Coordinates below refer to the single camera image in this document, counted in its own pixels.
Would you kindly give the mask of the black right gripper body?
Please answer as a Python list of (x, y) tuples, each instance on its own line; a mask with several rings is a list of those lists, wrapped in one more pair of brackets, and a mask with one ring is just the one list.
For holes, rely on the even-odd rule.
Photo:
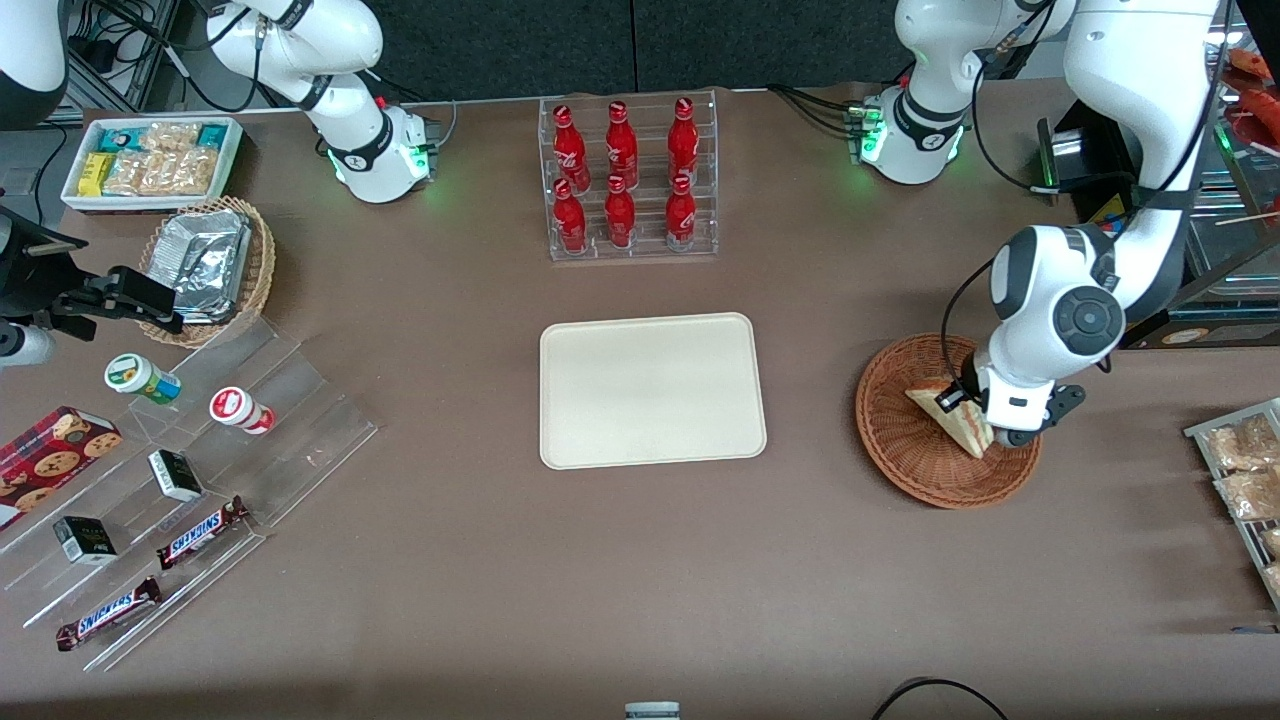
[(3, 214), (1, 315), (33, 316), (64, 295), (83, 287), (87, 274), (70, 254), (83, 240), (36, 224), (8, 208)]

